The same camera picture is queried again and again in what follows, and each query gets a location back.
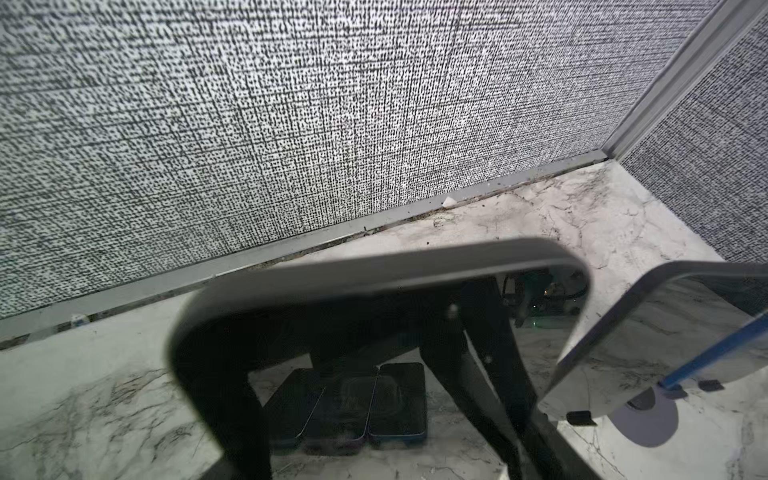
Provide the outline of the teal-edged smartphone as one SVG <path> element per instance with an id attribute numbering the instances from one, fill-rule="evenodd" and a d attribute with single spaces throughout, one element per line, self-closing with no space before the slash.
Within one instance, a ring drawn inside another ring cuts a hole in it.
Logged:
<path id="1" fill-rule="evenodd" d="M 290 450 L 301 443 L 323 391 L 323 380 L 313 369 L 299 368 L 288 375 L 264 406 L 271 449 Z"/>

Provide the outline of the pink-edged smartphone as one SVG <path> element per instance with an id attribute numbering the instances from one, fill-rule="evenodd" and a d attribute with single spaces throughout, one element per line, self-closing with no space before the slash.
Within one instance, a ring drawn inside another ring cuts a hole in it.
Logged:
<path id="1" fill-rule="evenodd" d="M 304 431 L 306 452 L 346 456 L 363 448 L 377 375 L 376 367 L 357 369 L 327 383 Z"/>

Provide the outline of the blue-edged smartphone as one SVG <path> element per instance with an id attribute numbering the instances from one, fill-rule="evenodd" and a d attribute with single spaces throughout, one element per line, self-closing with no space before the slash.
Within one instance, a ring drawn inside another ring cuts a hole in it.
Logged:
<path id="1" fill-rule="evenodd" d="M 426 380 L 421 363 L 389 363 L 378 369 L 366 434 L 378 449 L 415 448 L 426 442 Z"/>

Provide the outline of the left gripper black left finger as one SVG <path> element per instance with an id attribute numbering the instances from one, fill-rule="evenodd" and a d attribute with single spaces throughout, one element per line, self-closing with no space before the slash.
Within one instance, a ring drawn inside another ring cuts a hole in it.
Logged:
<path id="1" fill-rule="evenodd" d="M 222 449 L 232 479 L 271 479 L 268 420 L 248 380 L 249 369 L 186 364 L 179 383 Z"/>

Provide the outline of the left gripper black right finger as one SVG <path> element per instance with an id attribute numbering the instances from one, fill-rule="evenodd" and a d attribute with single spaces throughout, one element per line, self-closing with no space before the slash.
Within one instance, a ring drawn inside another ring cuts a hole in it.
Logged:
<path id="1" fill-rule="evenodd" d="M 525 478 L 523 456 L 541 479 L 596 478 L 538 411 L 538 394 L 495 282 L 430 288 L 420 297 L 419 315 L 423 361 L 510 478 Z"/>

